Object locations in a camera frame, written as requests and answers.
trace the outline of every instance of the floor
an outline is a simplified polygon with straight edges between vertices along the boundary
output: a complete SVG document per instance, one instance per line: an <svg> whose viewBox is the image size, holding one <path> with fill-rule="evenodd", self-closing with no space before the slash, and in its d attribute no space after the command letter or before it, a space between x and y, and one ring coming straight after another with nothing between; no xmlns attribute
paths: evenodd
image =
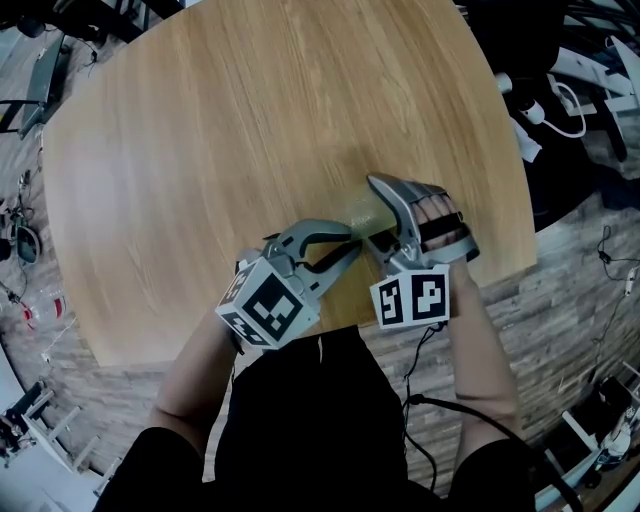
<svg viewBox="0 0 640 512"><path fill-rule="evenodd" d="M47 34L52 41L55 34ZM98 63L87 67L90 50L77 42L73 46L70 75L65 97L99 79L97 69L122 45L113 41L99 50ZM0 68L0 97L20 97L26 90L35 58L44 45L38 40L21 38L14 52ZM624 136L629 159L620 166L626 177L640 177L640 129L636 118L624 120ZM609 162L612 153L602 134L589 134L587 144L594 159ZM25 169L38 169L40 141L33 130L23 141L13 135L0 137L0 197L13 198L17 182ZM46 286L61 286L62 280L47 220L42 169L35 174L27 204L34 209L31 225L39 232L43 253L37 265L26 268L28 286L24 295L29 304ZM483 290L485 303L500 331L501 339L517 375L525 435L535 441L557 424L563 410L588 394L587 377L591 372L599 336L622 294L623 286L604 274L595 248L605 224L612 228L608 251L614 257L640 257L640 212L604 210L600 198L592 196L565 218L538 233L538 264L505 281ZM626 274L625 265L617 269ZM0 262L0 280L20 292L24 276L15 259ZM640 322L637 309L640 289L621 302L600 355L598 375L618 373L619 361L640 363ZM0 298L2 344L24 386L44 377L55 391L54 407L45 413L56 421L79 405L83 411L62 440L77 452L94 435L101 438L91 457L92 466L104 471L115 457L122 457L144 428L167 365L100 368L86 340L81 322L75 321L69 304L64 322L31 331L20 307ZM421 330L383 334L375 326L361 329L362 336L389 378L394 389L404 395L403 375L412 363ZM50 362L41 354L49 349ZM255 355L240 359L238 371L255 360ZM436 398L453 399L453 374L446 332L423 348L412 379L414 392ZM226 406L211 434L205 464L205 478L212 479L213 457L226 418ZM436 491L446 494L453 470L459 435L457 414L432 407L412 410L410 433L438 461ZM430 481L428 462L414 450L408 452L410 477L423 484Z"/></svg>

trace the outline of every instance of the black shirt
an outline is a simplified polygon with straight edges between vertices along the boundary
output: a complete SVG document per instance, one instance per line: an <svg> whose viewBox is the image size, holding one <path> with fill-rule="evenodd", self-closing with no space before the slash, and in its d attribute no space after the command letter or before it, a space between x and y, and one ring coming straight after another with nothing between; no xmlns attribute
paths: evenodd
<svg viewBox="0 0 640 512"><path fill-rule="evenodd" d="M96 510L383 503L427 510L534 510L513 441L470 455L440 500L407 478L401 403L356 328L267 352L236 380L214 482L180 435L147 429Z"/></svg>

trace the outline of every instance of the forearm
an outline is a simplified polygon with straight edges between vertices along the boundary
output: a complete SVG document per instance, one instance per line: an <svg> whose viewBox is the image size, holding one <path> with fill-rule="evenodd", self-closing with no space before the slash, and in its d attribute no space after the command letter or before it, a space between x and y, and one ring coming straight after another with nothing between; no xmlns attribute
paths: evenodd
<svg viewBox="0 0 640 512"><path fill-rule="evenodd" d="M231 335L208 312L167 372L149 418L150 426L177 431L204 454L236 357Z"/></svg>
<svg viewBox="0 0 640 512"><path fill-rule="evenodd" d="M466 264L451 268L452 317L449 333L458 401L521 433L518 390L498 333L485 309L480 290ZM470 415L462 418L460 461L505 436Z"/></svg>

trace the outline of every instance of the wooden table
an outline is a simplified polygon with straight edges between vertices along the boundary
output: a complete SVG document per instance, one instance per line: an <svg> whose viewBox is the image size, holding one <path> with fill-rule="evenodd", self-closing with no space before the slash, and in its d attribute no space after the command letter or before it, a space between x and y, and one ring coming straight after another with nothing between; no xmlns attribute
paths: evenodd
<svg viewBox="0 0 640 512"><path fill-rule="evenodd" d="M450 0L205 0L121 50L45 130L65 289L101 365L168 360L236 255L372 171L444 186L481 285L535 263L515 135ZM374 319L362 257L317 330Z"/></svg>

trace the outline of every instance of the black cable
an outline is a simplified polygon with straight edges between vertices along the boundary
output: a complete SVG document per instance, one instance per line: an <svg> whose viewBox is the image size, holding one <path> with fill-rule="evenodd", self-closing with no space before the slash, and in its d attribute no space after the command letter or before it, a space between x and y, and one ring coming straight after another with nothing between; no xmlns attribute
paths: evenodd
<svg viewBox="0 0 640 512"><path fill-rule="evenodd" d="M587 383L591 384L593 382L593 379L596 376L596 371L598 371L598 364L600 363L600 352L602 351L602 345L604 344L604 339L607 336L607 332L609 332L609 327L611 327L611 324L613 323L613 321L616 318L616 314L618 313L618 307L620 306L620 303L622 302L622 300L626 297L626 295L622 295L622 297L620 297L618 299L618 302L616 302L615 307L613 308L613 313L611 313L611 316L609 317L609 320L607 322L607 324L604 327L604 330L602 331L602 334L600 335L599 338L593 338L591 340L591 342L594 345L598 346L598 349L596 350L596 357L595 357L595 361L593 363L593 370L591 370L591 372L589 373L589 377L587 377Z"/></svg>
<svg viewBox="0 0 640 512"><path fill-rule="evenodd" d="M85 40L80 39L79 37L76 37L75 39L76 41L80 41L83 45L91 50L91 61L88 64L83 64L82 66L80 66L80 68L78 68L78 71L85 68L90 68L89 73L87 74L87 77L90 77L91 71L93 71L93 66L96 65L96 62L98 62L98 51Z"/></svg>
<svg viewBox="0 0 640 512"><path fill-rule="evenodd" d="M411 396L411 375L413 374L414 370L416 369L416 366L418 365L418 359L420 357L420 349L422 348L422 345L424 345L427 341L429 341L435 333L442 331L442 329L444 329L444 326L445 326L444 322L439 322L436 327L432 327L432 326L427 327L416 348L416 355L413 358L413 364L411 365L411 369L404 376L404 380L406 381L407 399L402 405L402 410L404 411L404 432L402 435L402 444L405 445L405 455L407 454L407 447L406 447L405 440L408 439L409 442L413 446L415 446L415 448L420 453L422 453L427 459L429 459L429 462L431 463L431 468L433 470L433 475L431 476L431 492L433 492L436 487L436 478L438 476L438 465L436 464L436 460L433 458L433 456L427 450L422 448L418 443L416 443L407 432L407 428L409 426L409 408L410 408L409 397Z"/></svg>
<svg viewBox="0 0 640 512"><path fill-rule="evenodd" d="M640 23L640 10L629 0L616 0L616 3L631 16L636 23Z"/></svg>
<svg viewBox="0 0 640 512"><path fill-rule="evenodd" d="M618 30L620 30L620 32L622 32L623 34L625 34L627 36L633 37L633 35L630 34L629 31L622 26L622 24L620 24L612 16L608 15L608 13L606 11L606 8L604 8L603 6L595 3L593 0L582 0L582 1L585 4L589 5L594 11L596 11L601 16L600 19L604 19L606 21L609 21L609 22L613 23L618 28Z"/></svg>
<svg viewBox="0 0 640 512"><path fill-rule="evenodd" d="M18 258L18 266L20 267L20 271L22 272L22 275L24 276L24 287L22 288L22 293L20 293L18 295L18 302L22 301L22 297L24 297L24 294L27 293L27 286L29 285L29 278L27 277L27 273L24 271L24 267L22 266L22 263L20 263L20 258Z"/></svg>
<svg viewBox="0 0 640 512"><path fill-rule="evenodd" d="M576 41L580 41L581 43L583 43L586 46L591 46L593 47L593 53L606 53L607 56L610 59L613 59L615 62L620 61L620 56L615 53L613 50L607 48L606 46L604 46L604 44L600 44L592 39L589 39L588 37L585 37L582 35L582 33L578 30L576 30L576 27L569 27L569 26L565 26L565 34L570 34Z"/></svg>
<svg viewBox="0 0 640 512"><path fill-rule="evenodd" d="M524 452L529 454L531 457L532 465L536 466L543 474L549 478L551 484L558 489L560 495L565 499L567 504L571 507L574 512L582 512L582 504L578 499L578 495L576 492L569 487L569 485L562 479L562 477L558 474L558 472L550 466L546 460L542 457L542 455L536 452L533 448L531 448L527 443L525 443L522 439L520 439L517 435L515 435L511 430L509 430L504 425L501 425L493 418L487 416L486 414L481 413L480 411L476 411L471 407L467 407L466 405L457 404L455 402L447 402L446 400L437 400L435 398L427 398L424 395L412 395L407 399L407 402L411 405L418 404L431 404L437 407L443 407L444 409L449 409L451 411L462 412L465 414L471 414L481 420L487 422L492 427L498 429L509 439L518 443L518 445L524 449Z"/></svg>
<svg viewBox="0 0 640 512"><path fill-rule="evenodd" d="M9 288L6 284L4 284L2 281L0 281L0 288L2 288L2 290L6 294L7 299L9 300L9 302L11 302L12 304L20 304L20 299L19 299L18 295L11 288Z"/></svg>
<svg viewBox="0 0 640 512"><path fill-rule="evenodd" d="M600 239L600 241L598 242L598 245L596 246L596 251L598 253L598 257L602 260L602 268L604 269L604 273L609 278L609 280L611 280L611 281L626 281L626 278L611 277L611 275L609 275L609 271L607 270L607 265L609 265L610 263L615 263L615 262L620 262L620 261L632 261L634 263L640 263L640 259L637 259L637 258L612 258L609 254L607 254L607 251L606 251L606 248L605 248L605 244L606 244L607 240L609 240L610 238L611 238L611 226L609 226L608 224L605 224L605 226L602 228L602 238Z"/></svg>
<svg viewBox="0 0 640 512"><path fill-rule="evenodd" d="M585 27L587 27L588 29L591 30L592 34L593 34L593 38L595 39L596 36L599 36L600 38L602 38L603 41L606 41L607 37L609 37L609 34L607 34L606 32L604 32L602 29L600 29L597 25L595 25L594 23L591 23L587 18L580 16L578 13L572 12L570 14L568 14L568 16L570 18L573 18L576 21L579 21L580 23L582 23Z"/></svg>
<svg viewBox="0 0 640 512"><path fill-rule="evenodd" d="M571 12L576 12L578 14L586 16L587 18L610 21L612 23L614 23L615 21L617 23L629 25L631 28L638 26L636 21L634 21L633 18L631 18L630 16L626 15L623 11L616 11L616 10L609 9L606 12L601 13L598 10L593 9L587 5L569 6L569 10ZM622 33L626 33L631 39L633 39L632 34L630 34L628 31L622 30Z"/></svg>
<svg viewBox="0 0 640 512"><path fill-rule="evenodd" d="M613 323L613 320L616 317L616 313L618 312L618 307L620 306L620 303L624 300L624 298L626 297L626 295L622 295L622 297L620 297L618 299L618 302L616 302L616 306L613 308L613 313L611 313L611 317L609 318L609 321L607 322L607 325L604 328L604 331L602 331L602 335L599 338L593 338L593 342L594 343L602 343L604 341L605 336L607 335L607 332L609 331L609 327L611 327L611 324Z"/></svg>
<svg viewBox="0 0 640 512"><path fill-rule="evenodd" d="M31 179L27 183L26 187L29 187L29 194L27 195L27 202L31 200ZM18 191L18 209L17 213L24 219L25 226L29 227L29 221L33 220L33 216L35 215L35 211L33 208L24 205L25 201L22 199L22 191ZM31 218L27 218L26 212L31 212Z"/></svg>

